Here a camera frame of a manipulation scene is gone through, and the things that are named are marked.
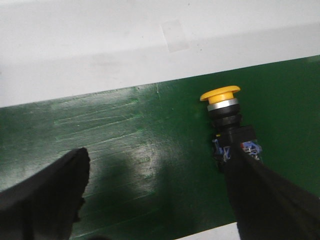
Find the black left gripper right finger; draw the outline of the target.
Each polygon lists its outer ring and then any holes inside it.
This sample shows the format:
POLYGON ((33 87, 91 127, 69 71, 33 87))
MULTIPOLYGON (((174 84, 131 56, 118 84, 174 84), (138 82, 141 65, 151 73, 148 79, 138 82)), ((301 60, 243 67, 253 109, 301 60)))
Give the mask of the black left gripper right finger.
POLYGON ((320 199, 234 143, 224 167, 230 205, 242 240, 318 240, 320 199))

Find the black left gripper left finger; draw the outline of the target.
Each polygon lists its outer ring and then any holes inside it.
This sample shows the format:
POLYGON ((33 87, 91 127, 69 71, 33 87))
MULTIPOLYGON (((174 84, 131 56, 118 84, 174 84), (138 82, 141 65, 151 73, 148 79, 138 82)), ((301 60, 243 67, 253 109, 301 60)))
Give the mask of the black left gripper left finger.
POLYGON ((76 148, 0 193, 2 240, 68 240, 79 221, 90 158, 76 148))

